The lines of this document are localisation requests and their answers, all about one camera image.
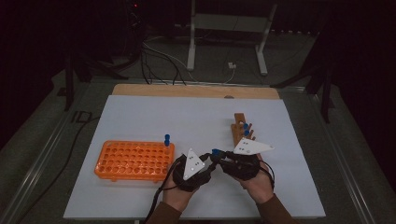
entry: wooden edge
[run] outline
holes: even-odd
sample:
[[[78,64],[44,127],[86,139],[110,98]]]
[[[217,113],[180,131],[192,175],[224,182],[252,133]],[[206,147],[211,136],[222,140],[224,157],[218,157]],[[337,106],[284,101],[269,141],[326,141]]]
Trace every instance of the wooden edge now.
[[[113,95],[176,96],[236,99],[279,99],[273,88],[226,86],[171,86],[147,84],[118,84]]]

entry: floor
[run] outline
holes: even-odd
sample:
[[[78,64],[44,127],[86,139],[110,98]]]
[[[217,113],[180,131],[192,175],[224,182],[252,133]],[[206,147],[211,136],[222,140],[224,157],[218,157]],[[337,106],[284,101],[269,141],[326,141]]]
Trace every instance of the floor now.
[[[74,112],[90,111],[94,117],[100,116],[106,97],[117,83],[146,83],[148,81],[154,84],[166,82],[171,85],[177,70],[167,60],[158,58],[163,54],[157,54],[156,51],[177,58],[177,60],[172,58],[180,72],[175,81],[176,84],[183,84],[183,79],[188,85],[267,87],[296,75],[315,42],[315,38],[310,35],[270,34],[264,48],[269,73],[263,77],[259,74],[255,61],[254,45],[258,39],[260,37],[253,34],[203,34],[197,39],[195,69],[188,72],[183,65],[187,61],[189,48],[189,39],[186,36],[172,39],[150,36],[145,42],[147,54],[144,54],[143,61],[148,65],[144,65],[146,79],[142,76],[140,61],[120,71],[122,76],[129,78],[126,81],[114,80],[92,70],[95,75],[90,84],[77,84],[77,97],[70,112],[64,112],[65,99],[56,95],[58,90],[64,87],[64,72],[55,76],[53,92],[0,151],[0,176],[2,178],[0,214],[7,211],[7,205],[12,203],[19,185],[42,149],[53,147],[55,149],[48,155],[48,163],[42,164],[47,168],[36,174],[39,178],[37,182],[32,183],[35,188],[26,191],[29,195],[28,199],[21,200],[25,206],[16,211],[17,214],[24,215],[21,223],[131,223],[131,220],[66,220],[62,218],[78,176],[79,167],[84,160],[96,127],[96,122],[93,121],[79,133],[81,124],[69,121]],[[125,59],[115,57],[115,61],[121,63]],[[229,68],[228,63],[236,64],[236,68]],[[393,222],[396,220],[394,192],[380,173],[370,148],[347,111],[337,88],[332,87],[334,108],[330,110],[332,123],[327,125],[315,119],[317,98],[303,93],[307,81],[307,78],[300,80],[284,90],[279,90],[279,93],[290,110],[290,118],[304,149],[312,176],[316,180],[327,216],[318,219],[299,219],[299,221],[301,223]],[[69,154],[71,143],[77,133],[79,133],[78,139],[73,146],[72,153]],[[323,147],[323,142],[328,143],[326,147]],[[341,148],[342,153],[334,152],[332,148]],[[69,155],[71,155],[71,160],[66,163]],[[63,169],[64,164],[66,164],[65,169],[60,173],[58,180],[46,191],[47,186]],[[351,186],[358,187],[346,188],[346,183],[351,182],[356,184],[352,183]],[[46,191],[44,196],[35,203],[44,191]],[[353,192],[361,193],[365,201],[355,201],[354,197],[351,197]],[[365,205],[369,207],[368,212],[360,213]],[[205,223],[255,222],[257,221],[229,220]]]

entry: blue object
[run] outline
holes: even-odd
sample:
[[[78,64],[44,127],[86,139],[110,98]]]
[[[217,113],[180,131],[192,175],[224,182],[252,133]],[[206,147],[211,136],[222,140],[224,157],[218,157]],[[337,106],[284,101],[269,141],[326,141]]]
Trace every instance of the blue object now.
[[[212,149],[212,155],[217,156],[217,155],[219,155],[219,153],[220,153],[220,150],[218,150],[217,148]]]

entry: human hand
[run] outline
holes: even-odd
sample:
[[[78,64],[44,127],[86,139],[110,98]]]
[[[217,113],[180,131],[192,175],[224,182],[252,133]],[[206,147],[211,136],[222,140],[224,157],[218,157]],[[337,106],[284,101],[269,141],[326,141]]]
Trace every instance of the human hand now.
[[[257,154],[257,157],[262,161],[262,156]],[[260,166],[268,171],[268,167],[260,162]],[[274,197],[274,190],[271,185],[270,177],[264,172],[259,171],[257,175],[249,180],[241,180],[234,177],[241,186],[247,190],[247,193],[256,203],[266,203]]]
[[[179,212],[183,212],[189,204],[190,198],[195,193],[181,190],[173,180],[173,172],[169,175],[163,189],[163,202],[171,205]]]

